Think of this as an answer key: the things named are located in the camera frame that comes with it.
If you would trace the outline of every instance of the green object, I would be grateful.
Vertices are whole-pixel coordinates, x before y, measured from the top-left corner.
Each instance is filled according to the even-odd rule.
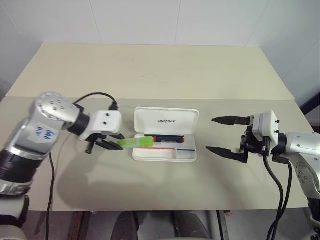
[[[154,138],[152,136],[144,136],[140,138],[128,138],[122,139],[116,142],[119,146],[124,149],[134,148],[146,148],[154,145]]]

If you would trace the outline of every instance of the white wall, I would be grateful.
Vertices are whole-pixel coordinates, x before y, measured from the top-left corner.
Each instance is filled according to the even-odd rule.
[[[0,89],[44,41],[260,46],[301,105],[320,91],[319,39],[320,0],[0,0]]]

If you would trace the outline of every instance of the floor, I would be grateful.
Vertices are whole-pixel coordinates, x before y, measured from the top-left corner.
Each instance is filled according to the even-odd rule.
[[[216,211],[195,211],[212,239],[220,240]],[[52,212],[50,217],[50,240],[71,240],[74,238],[75,212]],[[86,237],[80,240],[109,240],[115,221],[120,212],[88,213]],[[279,224],[276,240],[310,240],[313,234],[308,222],[307,208],[287,209]],[[275,210],[233,211],[226,216],[230,240],[263,240],[270,224],[275,219]],[[168,211],[137,212],[139,220],[139,240],[159,240],[174,237]],[[29,211],[23,230],[29,240],[45,239],[45,213]]]

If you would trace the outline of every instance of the beige table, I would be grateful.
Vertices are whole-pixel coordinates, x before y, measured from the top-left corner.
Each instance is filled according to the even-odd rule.
[[[128,149],[95,147],[88,155],[86,142],[63,132],[52,152],[57,169],[55,211],[275,209],[278,189],[261,158],[251,154],[248,164],[242,164],[205,148],[234,150],[244,127],[211,119],[273,109],[281,132],[312,131],[259,48],[47,43],[0,104],[1,145],[28,115],[34,97],[44,91],[69,98],[93,91],[111,93],[118,99],[124,119],[121,132],[127,138],[135,135],[135,107],[200,111],[194,163],[135,161]],[[87,112],[109,104],[102,98],[82,103]],[[287,167],[270,164],[286,185]],[[29,193],[31,210],[46,208],[50,178],[46,160]],[[288,207],[306,206],[294,176]]]

